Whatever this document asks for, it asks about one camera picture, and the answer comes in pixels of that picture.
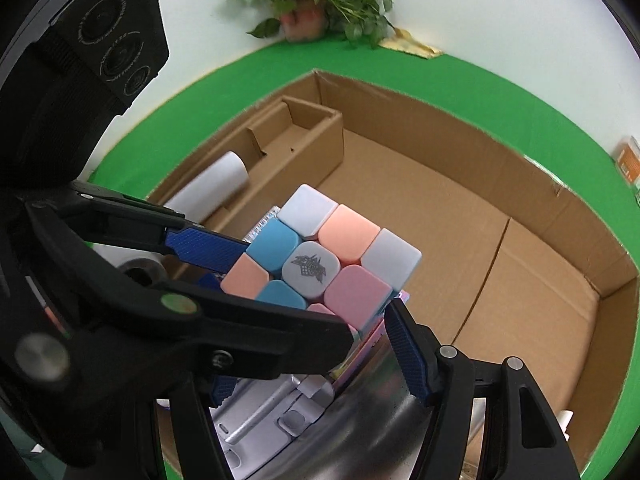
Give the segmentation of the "white phone stand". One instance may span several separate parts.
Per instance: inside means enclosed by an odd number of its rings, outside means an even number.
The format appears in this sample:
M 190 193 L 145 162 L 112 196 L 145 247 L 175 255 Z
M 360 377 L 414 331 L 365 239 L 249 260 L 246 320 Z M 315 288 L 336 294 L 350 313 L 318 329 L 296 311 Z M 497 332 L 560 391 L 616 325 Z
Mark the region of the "white phone stand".
M 322 375 L 283 374 L 273 380 L 242 379 L 210 411 L 224 457 L 235 479 L 246 479 L 313 425 L 334 400 Z

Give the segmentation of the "pastel rubik's cube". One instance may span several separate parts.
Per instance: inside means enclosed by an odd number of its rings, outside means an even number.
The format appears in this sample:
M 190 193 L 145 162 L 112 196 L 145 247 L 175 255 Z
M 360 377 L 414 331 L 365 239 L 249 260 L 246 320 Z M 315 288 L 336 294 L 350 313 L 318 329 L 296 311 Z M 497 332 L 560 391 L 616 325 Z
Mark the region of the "pastel rubik's cube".
M 308 184 L 258 226 L 221 280 L 232 296 L 341 318 L 357 342 L 404 298 L 420 249 Z

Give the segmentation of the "white tube in box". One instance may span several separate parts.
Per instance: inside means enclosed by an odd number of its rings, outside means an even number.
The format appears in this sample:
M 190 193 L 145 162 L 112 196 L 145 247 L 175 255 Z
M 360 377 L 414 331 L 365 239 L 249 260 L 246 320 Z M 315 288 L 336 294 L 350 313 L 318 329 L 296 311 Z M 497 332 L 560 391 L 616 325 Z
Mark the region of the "white tube in box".
M 558 421 L 559 427 L 562 431 L 565 440 L 570 440 L 570 435 L 567 432 L 568 425 L 572 421 L 574 416 L 574 412 L 570 410 L 562 410 L 556 415 L 556 420 Z

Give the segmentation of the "colourful patterned book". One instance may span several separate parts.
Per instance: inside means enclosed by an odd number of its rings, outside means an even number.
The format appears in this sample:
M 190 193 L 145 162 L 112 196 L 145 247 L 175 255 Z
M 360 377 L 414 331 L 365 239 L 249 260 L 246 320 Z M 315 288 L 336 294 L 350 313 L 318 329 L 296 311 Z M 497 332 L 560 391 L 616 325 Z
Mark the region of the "colourful patterned book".
M 323 245 L 304 240 L 278 218 L 279 211 L 272 207 L 247 233 L 250 246 L 222 280 L 222 289 L 266 304 L 341 318 L 354 344 L 346 361 L 329 372 L 329 381 L 342 388 L 380 339 L 383 308 L 392 298 L 408 295 L 361 264 L 344 266 Z

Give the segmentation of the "silver cylinder speaker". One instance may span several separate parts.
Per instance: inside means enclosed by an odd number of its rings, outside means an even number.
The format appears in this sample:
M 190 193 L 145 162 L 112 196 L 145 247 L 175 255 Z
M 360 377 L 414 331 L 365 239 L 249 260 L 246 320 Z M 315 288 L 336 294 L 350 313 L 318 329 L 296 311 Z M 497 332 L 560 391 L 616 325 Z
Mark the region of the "silver cylinder speaker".
M 387 337 L 342 394 L 255 479 L 407 479 L 430 412 L 410 393 Z

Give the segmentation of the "cardboard box tray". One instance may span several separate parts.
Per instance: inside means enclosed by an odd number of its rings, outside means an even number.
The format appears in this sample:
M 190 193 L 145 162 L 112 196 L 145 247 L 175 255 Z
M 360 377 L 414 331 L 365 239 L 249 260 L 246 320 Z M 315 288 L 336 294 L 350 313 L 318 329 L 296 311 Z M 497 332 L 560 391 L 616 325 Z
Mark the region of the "cardboard box tray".
M 247 187 L 209 229 L 241 236 L 306 183 L 408 240 L 422 252 L 414 318 L 472 359 L 521 358 L 573 413 L 568 445 L 592 474 L 629 375 L 639 266 L 575 185 L 433 105 L 314 70 L 246 96 L 149 199 L 166 203 L 230 151 Z

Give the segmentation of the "orange small box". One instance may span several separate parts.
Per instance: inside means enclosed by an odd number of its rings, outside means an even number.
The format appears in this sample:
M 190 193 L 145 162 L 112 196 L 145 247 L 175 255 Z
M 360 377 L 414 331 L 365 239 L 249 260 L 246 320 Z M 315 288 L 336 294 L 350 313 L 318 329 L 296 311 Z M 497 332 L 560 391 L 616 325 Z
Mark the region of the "orange small box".
M 617 170 L 625 181 L 638 190 L 640 179 L 639 141 L 634 136 L 625 136 L 616 146 L 614 160 Z

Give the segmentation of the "green table mat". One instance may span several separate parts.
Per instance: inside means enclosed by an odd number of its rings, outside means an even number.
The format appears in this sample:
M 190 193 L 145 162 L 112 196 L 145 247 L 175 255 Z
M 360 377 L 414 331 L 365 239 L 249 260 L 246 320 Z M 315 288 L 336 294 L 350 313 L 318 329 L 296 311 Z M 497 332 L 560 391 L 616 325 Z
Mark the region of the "green table mat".
M 216 70 L 161 106 L 106 155 L 91 181 L 150 200 L 149 192 L 162 180 L 162 171 L 194 142 L 203 141 L 207 127 L 228 122 L 246 96 L 271 91 L 314 70 L 405 94 L 485 131 L 559 180 L 575 185 L 579 196 L 630 244 L 639 265 L 639 209 L 610 156 L 545 102 L 449 55 L 425 61 L 341 40 L 274 44 Z M 623 396 L 592 474 L 583 475 L 587 479 L 604 478 L 638 428 L 638 351 L 636 335 Z

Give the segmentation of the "yellow paper scrap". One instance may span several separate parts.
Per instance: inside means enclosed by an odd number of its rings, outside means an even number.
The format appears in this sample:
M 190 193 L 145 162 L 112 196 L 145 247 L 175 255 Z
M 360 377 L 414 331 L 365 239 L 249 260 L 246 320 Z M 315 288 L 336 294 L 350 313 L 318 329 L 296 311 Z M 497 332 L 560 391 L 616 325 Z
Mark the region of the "yellow paper scrap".
M 399 27 L 395 27 L 393 33 L 382 39 L 378 45 L 386 50 L 405 53 L 417 58 L 425 58 L 426 60 L 438 58 L 444 54 L 442 50 L 431 47 L 428 44 L 422 44 L 408 30 Z

